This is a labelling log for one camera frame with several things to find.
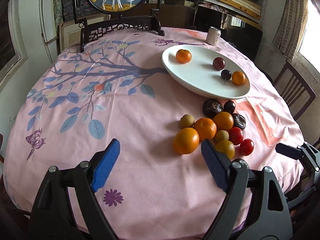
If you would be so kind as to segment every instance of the curtain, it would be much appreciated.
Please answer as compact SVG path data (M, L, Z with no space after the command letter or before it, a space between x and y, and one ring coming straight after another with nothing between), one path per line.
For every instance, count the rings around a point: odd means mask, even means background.
M287 60L291 62L307 22L308 0L286 0L284 12L273 40Z

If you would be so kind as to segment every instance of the can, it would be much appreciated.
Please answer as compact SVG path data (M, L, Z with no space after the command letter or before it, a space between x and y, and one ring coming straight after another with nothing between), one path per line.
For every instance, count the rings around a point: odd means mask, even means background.
M217 46L220 36L221 36L221 31L219 29L215 27L210 27L210 29L208 30L208 34L207 34L207 38L205 39L205 42L210 45Z

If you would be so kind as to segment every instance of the white shelf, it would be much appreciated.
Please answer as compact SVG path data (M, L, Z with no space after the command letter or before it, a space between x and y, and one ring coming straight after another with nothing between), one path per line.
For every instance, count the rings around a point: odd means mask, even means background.
M217 1L217 0L203 0L203 1L207 1L207 2L210 2L210 3L214 3L214 4L216 4L216 5L225 7L225 8L227 8L227 9L229 9L229 10L233 10L233 11L235 11L237 14L243 15L243 16L249 18L250 20L256 22L256 23L259 23L259 22L260 22L258 19L252 17L251 15L249 15L249 14L247 14L247 13L245 13L245 12L243 12L243 11L241 11L241 10L239 10L239 9L231 6L231 5L225 4L225 3L223 3L223 2L220 2L220 1Z

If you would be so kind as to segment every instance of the table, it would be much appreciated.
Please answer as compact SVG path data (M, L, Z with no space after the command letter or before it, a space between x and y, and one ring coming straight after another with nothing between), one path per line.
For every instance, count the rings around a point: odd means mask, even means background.
M272 167L283 191L299 181L301 164L277 154L275 145L296 147L303 136L254 63L223 39L213 47L205 43L206 33L164 31L164 37L115 31L87 44L84 53L66 49L34 85L11 130L4 163L5 187L19 208L31 211L51 165L73 168L116 138L119 158L96 197L117 235L194 239L206 232L225 193L215 185L200 147L183 156L172 150L179 119L204 117L206 99L179 85L163 67L162 52L178 44L213 49L246 72L251 90L236 101L236 111L246 117L244 137L253 139L255 149L243 158L251 169ZM247 190L235 228L243 225L250 196ZM86 230L75 192L70 198L78 226Z

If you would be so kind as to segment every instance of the screw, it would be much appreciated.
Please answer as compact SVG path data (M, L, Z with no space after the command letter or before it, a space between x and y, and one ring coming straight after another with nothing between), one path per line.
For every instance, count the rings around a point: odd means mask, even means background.
M232 166L233 166L235 169L241 168L241 164L240 164L239 162L234 162L234 163L232 163Z
M57 170L57 167L56 166L51 166L49 168L49 172L55 172Z
M264 167L264 170L266 171L266 172L269 172L269 173L271 173L272 172L272 169L270 168L270 167Z
M87 162L87 161L81 162L81 163L80 163L80 167L81 167L81 168L87 168L87 167L89 167L89 162Z

